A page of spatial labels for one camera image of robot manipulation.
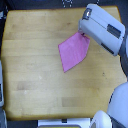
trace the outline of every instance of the white plastic casing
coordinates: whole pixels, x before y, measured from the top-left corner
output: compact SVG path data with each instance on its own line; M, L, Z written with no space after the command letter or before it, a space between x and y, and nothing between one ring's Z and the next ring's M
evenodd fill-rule
M105 112L98 111L93 117L89 128L112 128L112 122Z
M79 21L78 31L92 37L100 46L107 46L114 56L118 55L125 35L124 25L96 4L88 4L87 8L92 10L91 14L88 20ZM107 31L109 24L121 32L119 38Z
M107 114L128 128L128 82L114 90Z

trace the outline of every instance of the pink cloth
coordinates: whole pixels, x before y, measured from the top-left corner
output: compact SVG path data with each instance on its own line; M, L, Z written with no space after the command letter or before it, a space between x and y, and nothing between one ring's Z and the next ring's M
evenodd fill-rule
M64 72L81 62L87 54L90 39L76 33L58 45Z

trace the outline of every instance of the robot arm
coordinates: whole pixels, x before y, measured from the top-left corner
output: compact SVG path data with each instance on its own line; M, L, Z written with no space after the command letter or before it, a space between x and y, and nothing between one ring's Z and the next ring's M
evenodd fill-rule
M119 54L125 36L125 26L98 5L87 6L78 26L81 34L92 37L112 55Z
M125 26L95 4L89 4L78 31L92 37L102 48L113 56L120 56L121 66L128 78L128 36ZM128 128L128 82L118 86L108 105L107 114L98 111L90 128Z

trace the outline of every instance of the wooden table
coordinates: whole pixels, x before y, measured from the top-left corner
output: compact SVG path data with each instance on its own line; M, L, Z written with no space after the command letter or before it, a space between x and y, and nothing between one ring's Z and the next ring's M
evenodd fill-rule
M104 7L120 20L116 7ZM64 73L58 44L77 32L85 8L10 11L3 36L5 111L11 120L93 117L126 81L119 57L93 39L86 59Z

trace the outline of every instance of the black surface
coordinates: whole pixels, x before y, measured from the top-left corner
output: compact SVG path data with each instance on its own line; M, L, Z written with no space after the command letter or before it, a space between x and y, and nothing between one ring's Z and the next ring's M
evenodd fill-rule
M38 121L8 121L8 128L37 128Z
M7 0L10 9L53 9L63 8L62 0ZM97 0L73 0L72 7L86 7L89 3L96 3ZM100 0L98 5L117 5L121 15L122 23L126 26L128 33L128 0ZM2 37L4 20L0 20L0 37ZM37 121L8 121L8 128L36 128Z

